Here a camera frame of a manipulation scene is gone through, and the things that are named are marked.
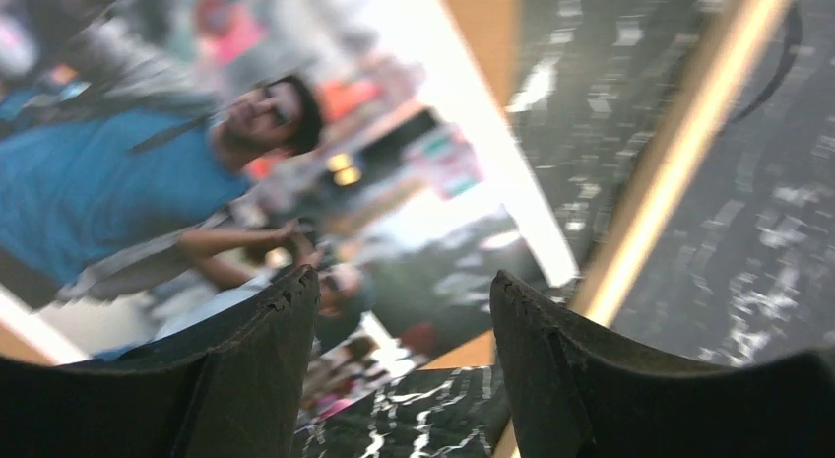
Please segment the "printed street photo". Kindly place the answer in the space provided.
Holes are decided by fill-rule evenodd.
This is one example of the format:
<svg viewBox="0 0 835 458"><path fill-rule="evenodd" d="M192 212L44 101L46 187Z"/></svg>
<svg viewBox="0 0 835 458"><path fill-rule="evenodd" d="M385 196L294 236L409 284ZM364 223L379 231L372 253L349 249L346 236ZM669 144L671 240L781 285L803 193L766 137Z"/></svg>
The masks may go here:
<svg viewBox="0 0 835 458"><path fill-rule="evenodd" d="M1 0L1 322L47 364L182 338L310 263L299 418L576 261L443 0Z"/></svg>

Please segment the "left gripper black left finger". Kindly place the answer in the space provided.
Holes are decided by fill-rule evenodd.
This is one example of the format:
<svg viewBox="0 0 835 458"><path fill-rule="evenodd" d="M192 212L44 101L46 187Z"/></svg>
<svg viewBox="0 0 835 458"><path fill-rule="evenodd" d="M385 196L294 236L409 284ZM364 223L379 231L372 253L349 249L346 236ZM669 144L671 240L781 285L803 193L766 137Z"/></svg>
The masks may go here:
<svg viewBox="0 0 835 458"><path fill-rule="evenodd" d="M119 360L2 360L1 453L288 457L318 300L299 268Z"/></svg>

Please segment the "clear plastic cover sheet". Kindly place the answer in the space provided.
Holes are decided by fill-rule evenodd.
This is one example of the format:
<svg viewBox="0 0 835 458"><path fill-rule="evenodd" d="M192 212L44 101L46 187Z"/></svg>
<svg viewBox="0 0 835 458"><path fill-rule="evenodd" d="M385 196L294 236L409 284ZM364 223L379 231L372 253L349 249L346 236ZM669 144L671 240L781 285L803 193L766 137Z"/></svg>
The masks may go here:
<svg viewBox="0 0 835 458"><path fill-rule="evenodd" d="M834 0L796 0L613 329L742 366L834 342Z"/></svg>

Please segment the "light wooden picture frame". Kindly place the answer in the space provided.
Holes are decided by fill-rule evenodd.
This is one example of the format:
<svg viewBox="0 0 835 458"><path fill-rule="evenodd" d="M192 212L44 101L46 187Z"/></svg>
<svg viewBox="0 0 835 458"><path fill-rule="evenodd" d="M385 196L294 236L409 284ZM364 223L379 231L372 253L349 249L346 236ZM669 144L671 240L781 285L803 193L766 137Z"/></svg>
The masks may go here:
<svg viewBox="0 0 835 458"><path fill-rule="evenodd" d="M743 80L795 0L522 0L544 97L513 127L579 270L552 281L609 328Z"/></svg>

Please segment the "brown cardboard backing board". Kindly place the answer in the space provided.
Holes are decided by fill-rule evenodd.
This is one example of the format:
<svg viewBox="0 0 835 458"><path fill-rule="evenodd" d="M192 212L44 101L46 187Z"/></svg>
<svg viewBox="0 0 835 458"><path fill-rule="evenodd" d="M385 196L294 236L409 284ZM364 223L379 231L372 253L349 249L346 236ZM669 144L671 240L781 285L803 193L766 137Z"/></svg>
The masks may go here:
<svg viewBox="0 0 835 458"><path fill-rule="evenodd" d="M503 105L513 90L520 0L430 0L443 9L445 29L462 41L474 66L471 79L479 90L455 95L453 107L465 115L490 115L506 126ZM86 360L88 356L52 329L6 290L1 291L1 355L45 365Z"/></svg>

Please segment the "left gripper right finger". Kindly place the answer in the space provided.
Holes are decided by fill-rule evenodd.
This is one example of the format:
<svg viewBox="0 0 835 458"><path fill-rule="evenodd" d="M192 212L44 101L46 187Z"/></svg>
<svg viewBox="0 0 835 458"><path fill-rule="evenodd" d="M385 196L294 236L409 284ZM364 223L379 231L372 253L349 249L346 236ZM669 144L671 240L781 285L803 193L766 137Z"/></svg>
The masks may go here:
<svg viewBox="0 0 835 458"><path fill-rule="evenodd" d="M525 457L830 457L834 352L746 368L621 336L499 272L498 359Z"/></svg>

